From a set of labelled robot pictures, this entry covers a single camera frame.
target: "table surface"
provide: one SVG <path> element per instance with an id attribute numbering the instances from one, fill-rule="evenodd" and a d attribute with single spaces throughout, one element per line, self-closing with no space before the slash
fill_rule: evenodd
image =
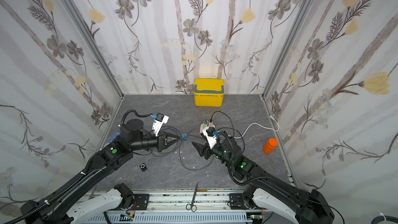
<path id="1" fill-rule="evenodd" d="M 256 122 L 265 127 L 270 127 L 266 112 L 258 95 L 225 95 L 222 107 L 197 107 L 194 103 L 193 95 L 126 95 L 115 121 L 107 135 L 110 138 L 115 132 L 119 131 L 119 123 L 123 114 L 135 109 L 139 114 L 160 112 L 169 116 L 166 125 L 176 127 L 182 134 L 197 127 L 191 134 L 199 135 L 199 126 L 204 120 L 210 119 L 215 111 L 222 111 L 231 117 L 234 128 L 242 134 L 246 128 Z M 125 122 L 136 118 L 134 113 L 130 113 Z M 152 129 L 153 119 L 142 118 L 144 128 Z M 231 127 L 231 122 L 222 113 L 215 113 L 213 123 L 217 128 Z M 224 129 L 228 134 L 232 130 Z M 289 183 L 287 169 L 279 146 L 271 154 L 265 154 L 262 147 L 273 138 L 271 130 L 263 129 L 257 125 L 249 128 L 243 136 L 245 142 L 244 155 L 256 162 L 264 170 Z M 188 137 L 181 144 L 181 153 L 177 149 L 164 157 L 138 156 L 126 162 L 117 171 L 98 183 L 97 189 L 111 189 L 119 183 L 125 183 L 131 189 L 191 189 L 196 182 L 199 182 L 200 189 L 234 189 L 245 186 L 236 185 L 228 175 L 227 168 L 218 159 L 214 159 L 210 166 L 196 171 L 190 171 L 182 167 L 182 162 L 188 168 L 197 169 L 207 165 L 210 161 L 200 157 L 191 142 L 204 144 L 205 141 L 197 137 Z M 242 139 L 236 139 L 239 146 L 243 147 Z M 148 153 L 147 151 L 137 151 L 137 153 Z M 147 170 L 142 172 L 140 164 L 145 163 Z"/>

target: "orange bottle cap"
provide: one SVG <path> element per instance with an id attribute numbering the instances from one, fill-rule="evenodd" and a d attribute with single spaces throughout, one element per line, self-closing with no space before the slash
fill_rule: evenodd
<path id="1" fill-rule="evenodd" d="M 278 146 L 278 141 L 275 138 L 270 138 L 267 143 L 272 148 L 275 148 Z"/>

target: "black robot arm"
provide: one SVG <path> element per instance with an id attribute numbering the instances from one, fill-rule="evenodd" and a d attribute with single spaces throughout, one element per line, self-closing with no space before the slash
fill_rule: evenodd
<path id="1" fill-rule="evenodd" d="M 180 140 L 179 136 L 162 131 L 155 136 L 143 126 L 139 119 L 121 125 L 120 135 L 91 156 L 81 172 L 43 199 L 25 203 L 21 207 L 23 216 L 9 223 L 23 219 L 27 224 L 58 223 L 67 218 L 66 212 L 92 187 L 129 161 L 133 151 L 149 148 L 162 151 Z"/>
<path id="2" fill-rule="evenodd" d="M 241 154 L 241 148 L 237 145 L 233 137 L 229 137 L 226 132 L 217 133 L 217 143 L 210 148 L 209 143 L 199 144 L 192 142 L 200 156 L 205 159 L 214 156 L 225 163 L 229 176 L 238 185 L 248 185 L 243 198 L 247 207 L 256 206 L 254 192 L 262 189 L 266 193 L 280 200 L 295 213 L 294 218 L 300 224 L 331 224 L 334 214 L 323 195 L 316 191 L 307 192 L 293 187 L 282 180 L 266 172 L 255 162 Z"/>

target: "floral wallpaper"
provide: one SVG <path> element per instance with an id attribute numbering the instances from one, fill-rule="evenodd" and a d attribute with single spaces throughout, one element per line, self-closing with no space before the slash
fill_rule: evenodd
<path id="1" fill-rule="evenodd" d="M 73 0 L 124 93 L 260 93 L 303 0 Z"/>
<path id="2" fill-rule="evenodd" d="M 60 0 L 0 5 L 0 219 L 8 220 L 82 168 L 120 96 Z"/>
<path id="3" fill-rule="evenodd" d="M 346 223 L 396 216 L 397 25 L 396 0 L 315 0 L 265 95 L 298 183 Z"/>

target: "blue connector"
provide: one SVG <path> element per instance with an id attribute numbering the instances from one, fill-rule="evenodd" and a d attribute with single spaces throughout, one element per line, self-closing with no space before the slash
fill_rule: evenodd
<path id="1" fill-rule="evenodd" d="M 112 143 L 112 142 L 114 141 L 114 139 L 115 139 L 117 136 L 119 136 L 119 135 L 120 135 L 120 132 L 115 132 L 115 133 L 112 135 L 112 137 L 108 140 L 108 142 L 106 142 L 106 144 L 104 145 L 104 147 L 107 146 L 108 144 Z"/>

